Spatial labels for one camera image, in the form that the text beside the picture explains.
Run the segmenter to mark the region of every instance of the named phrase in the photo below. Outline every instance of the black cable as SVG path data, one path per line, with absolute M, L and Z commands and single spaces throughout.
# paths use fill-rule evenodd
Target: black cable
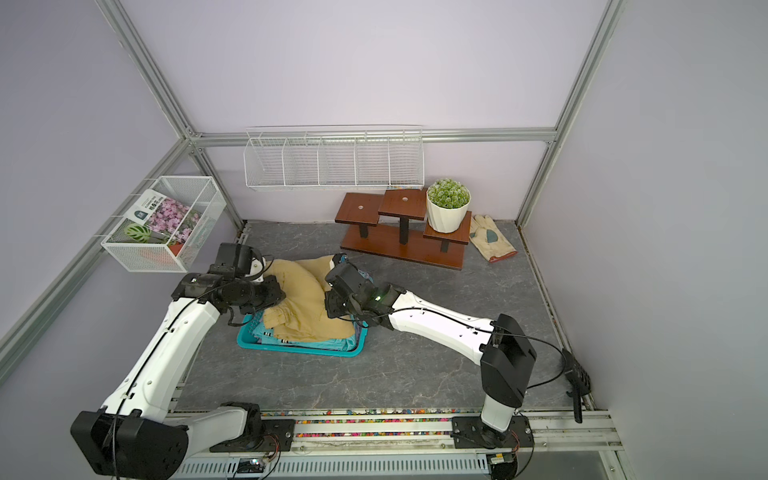
M 547 383 L 554 382 L 555 380 L 559 379 L 563 375 L 563 373 L 565 373 L 566 359 L 565 359 L 565 354 L 560 349 L 560 347 L 556 346 L 554 343 L 548 342 L 547 340 L 538 339 L 538 338 L 536 338 L 534 336 L 528 336 L 528 335 L 521 335 L 521 334 L 518 334 L 518 333 L 512 333 L 512 332 L 509 332 L 508 330 L 507 330 L 507 333 L 489 332 L 488 330 L 483 330 L 483 329 L 479 329 L 476 326 L 468 325 L 467 323 L 464 323 L 461 320 L 457 320 L 457 319 L 453 318 L 450 315 L 446 315 L 443 312 L 438 312 L 437 310 L 431 310 L 431 309 L 428 309 L 428 308 L 425 308 L 425 307 L 422 307 L 422 306 L 407 306 L 406 308 L 397 309 L 397 310 L 395 310 L 395 311 L 393 311 L 391 313 L 386 313 L 386 314 L 383 314 L 383 315 L 374 316 L 372 319 L 379 318 L 379 317 L 382 317 L 382 316 L 392 315 L 393 313 L 397 313 L 397 312 L 404 312 L 406 310 L 423 310 L 425 312 L 435 313 L 437 315 L 444 316 L 445 318 L 447 318 L 449 320 L 452 320 L 452 321 L 458 323 L 459 325 L 463 325 L 463 326 L 465 326 L 465 327 L 467 327 L 469 329 L 473 329 L 473 330 L 476 330 L 478 332 L 491 333 L 493 335 L 502 335 L 502 336 L 517 336 L 519 338 L 535 340 L 536 342 L 546 343 L 547 345 L 549 345 L 553 349 L 557 350 L 558 353 L 560 354 L 560 356 L 563 359 L 563 368 L 560 369 L 560 372 L 556 376 L 550 378 L 549 380 L 545 380 L 544 382 L 535 383 L 534 385 L 529 385 L 529 386 L 525 387 L 526 389 L 532 389 L 532 388 L 537 387 L 537 386 L 542 386 L 542 385 L 546 385 Z
M 118 406 L 118 410 L 114 413 L 114 418 L 112 419 L 112 427 L 110 429 L 112 434 L 112 468 L 114 468 L 114 480 L 120 480 L 120 475 L 118 475 L 118 459 L 115 456 L 114 437 L 115 437 L 115 433 L 118 430 L 118 413 L 120 412 L 120 409 L 123 408 L 123 404 L 125 404 L 125 399 L 123 399 L 123 401 L 120 402 L 120 406 Z
M 235 311 L 232 310 L 231 306 L 228 307 L 228 310 L 230 311 L 230 318 L 227 320 L 227 325 L 229 325 L 229 326 L 244 326 L 244 325 L 247 325 L 247 324 L 251 323 L 251 321 L 253 321 L 253 314 L 249 313 L 248 315 L 245 315 L 243 317 L 243 319 L 246 319 L 248 316 L 250 316 L 250 319 L 247 322 L 232 323 L 232 320 L 235 318 Z
M 533 449 L 534 449 L 534 447 L 535 447 L 535 446 L 536 446 L 536 441 L 534 440 L 534 441 L 533 441 L 533 443 L 531 444 L 531 454 L 529 455 L 527 462 L 525 463 L 525 465 L 523 466 L 523 468 L 521 468 L 520 472 L 518 472 L 518 473 L 515 475 L 515 477 L 514 477 L 514 478 L 517 478 L 517 477 L 519 477 L 520 475 L 522 475 L 522 474 L 523 474 L 523 472 L 525 472 L 525 469 L 526 469 L 526 468 L 528 468 L 528 466 L 531 464 L 531 460 L 533 459 Z
M 275 258 L 274 257 L 272 257 L 272 261 L 270 262 L 269 265 L 266 266 L 266 268 L 264 269 L 264 271 L 261 274 L 264 275 L 272 267 L 273 263 L 275 263 Z

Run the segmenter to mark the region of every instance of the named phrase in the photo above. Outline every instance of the wire basket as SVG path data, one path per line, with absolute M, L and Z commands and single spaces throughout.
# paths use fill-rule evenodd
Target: wire basket
M 112 229 L 101 246 L 129 272 L 188 272 L 227 202 L 212 177 L 165 176 L 158 178 L 150 188 L 189 206 L 187 215 L 193 211 L 200 214 L 178 255 L 174 255 L 170 247 L 179 243 L 180 227 L 163 243 L 136 243 L 125 232 L 134 222 L 125 218 Z
M 243 152 L 253 190 L 421 188 L 421 131 L 248 133 Z

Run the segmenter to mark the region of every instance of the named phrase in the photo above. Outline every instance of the pink flowers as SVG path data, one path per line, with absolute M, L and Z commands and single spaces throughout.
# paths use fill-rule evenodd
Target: pink flowers
M 185 243 L 197 222 L 200 221 L 200 214 L 195 210 L 190 211 L 181 202 L 173 198 L 166 198 L 158 207 L 157 211 L 149 218 L 147 227 L 163 236 L 171 238 L 178 243 Z

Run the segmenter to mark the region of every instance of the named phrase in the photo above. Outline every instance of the gray marble floor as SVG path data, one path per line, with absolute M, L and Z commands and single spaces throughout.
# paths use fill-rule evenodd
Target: gray marble floor
M 523 330 L 557 344 L 521 239 L 512 222 L 499 228 L 518 254 L 490 264 L 470 244 L 454 271 L 348 252 L 376 282 L 389 281 L 449 309 L 495 319 L 506 313 Z M 254 223 L 247 243 L 262 254 L 298 260 L 339 252 L 348 227 L 337 223 Z M 479 368 L 464 356 L 411 333 L 371 328 L 354 358 L 241 349 L 236 328 L 220 321 L 203 341 L 177 410 L 209 410 L 222 402 L 255 402 L 265 410 L 478 408 L 485 394 Z M 531 383 L 560 369 L 560 354 L 533 342 L 538 361 Z M 531 389 L 525 409 L 569 408 L 568 383 Z

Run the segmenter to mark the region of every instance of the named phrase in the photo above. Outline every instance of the plant pot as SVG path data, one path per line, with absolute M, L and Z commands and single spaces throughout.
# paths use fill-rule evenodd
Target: plant pot
M 455 232 L 462 224 L 462 220 L 464 220 L 464 216 L 467 214 L 470 202 L 472 202 L 472 195 L 469 197 L 469 202 L 463 207 L 443 208 L 432 203 L 429 197 L 427 197 L 427 221 L 437 232 Z
M 175 255 L 176 257 L 179 256 L 179 253 L 181 253 L 181 249 L 184 247 L 183 243 L 176 243 L 175 245 L 169 245 L 168 248 L 170 248 L 170 252 Z

